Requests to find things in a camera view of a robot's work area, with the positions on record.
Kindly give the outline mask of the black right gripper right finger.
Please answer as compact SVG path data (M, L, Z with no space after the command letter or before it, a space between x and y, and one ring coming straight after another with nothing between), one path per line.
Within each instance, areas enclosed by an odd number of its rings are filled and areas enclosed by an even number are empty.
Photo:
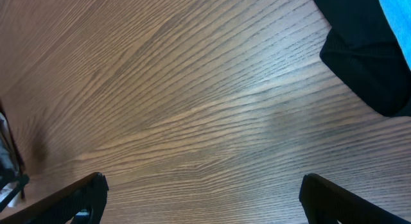
M314 173L304 175L299 201L309 224L410 224Z

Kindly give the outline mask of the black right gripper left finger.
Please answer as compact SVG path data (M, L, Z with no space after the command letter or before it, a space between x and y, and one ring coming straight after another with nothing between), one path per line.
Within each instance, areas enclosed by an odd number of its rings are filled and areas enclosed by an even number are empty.
M1 220L1 224L99 224L109 186L94 172L29 207Z

